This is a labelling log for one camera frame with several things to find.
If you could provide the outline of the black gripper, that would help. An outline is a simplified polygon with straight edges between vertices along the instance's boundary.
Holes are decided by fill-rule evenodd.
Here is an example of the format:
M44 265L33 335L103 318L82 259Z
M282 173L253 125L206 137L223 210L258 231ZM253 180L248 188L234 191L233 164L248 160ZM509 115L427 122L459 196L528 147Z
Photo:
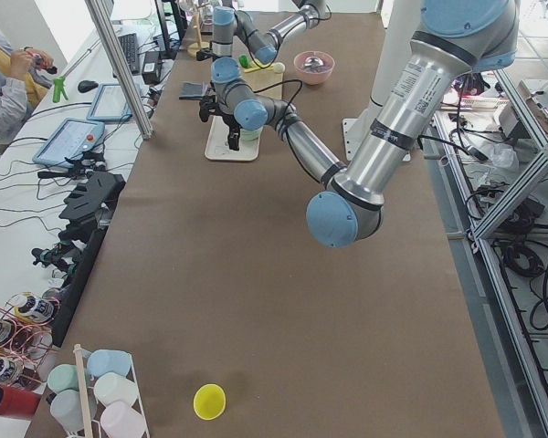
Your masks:
M227 145L231 151L239 150L239 134L237 121L232 114L224 112L217 101L217 95L204 95L199 101L199 118L202 122L208 122L210 116L220 117L229 127Z

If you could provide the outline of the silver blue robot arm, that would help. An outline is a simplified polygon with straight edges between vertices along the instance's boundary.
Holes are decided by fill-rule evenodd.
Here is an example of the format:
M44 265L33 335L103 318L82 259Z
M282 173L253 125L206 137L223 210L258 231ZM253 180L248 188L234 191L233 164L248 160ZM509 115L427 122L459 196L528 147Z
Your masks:
M243 10L216 6L213 12L213 34L210 42L212 58L233 57L234 39L262 64L273 63L286 39L306 32L332 17L326 1L294 1L298 10L267 31L255 24Z
M341 162L310 130L294 106L258 95L233 58L239 39L264 64L273 62L290 35L316 27L328 16L323 1L300 1L291 17L266 32L250 15L226 6L213 13L212 93L202 98L202 120L220 117L227 144L238 149L241 131L271 127L287 142L303 170L323 191L309 202L306 220L313 237L343 247L374 234L383 220L383 191L416 138L430 122L453 80L509 66L519 30L516 1L424 1L410 38L411 56L363 143L349 163Z

